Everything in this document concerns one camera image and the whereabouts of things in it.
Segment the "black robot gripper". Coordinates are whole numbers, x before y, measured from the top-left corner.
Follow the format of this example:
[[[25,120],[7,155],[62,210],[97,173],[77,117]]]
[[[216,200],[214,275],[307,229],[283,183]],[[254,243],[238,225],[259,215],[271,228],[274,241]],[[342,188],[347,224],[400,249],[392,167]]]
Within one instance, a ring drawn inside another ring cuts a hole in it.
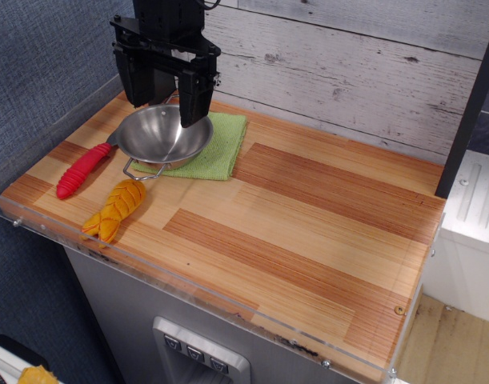
[[[128,101],[134,107],[154,97],[154,76],[178,79],[184,128],[206,117],[218,76],[221,50],[202,35],[205,13],[219,5],[204,1],[134,1],[134,17],[116,14],[113,53]]]

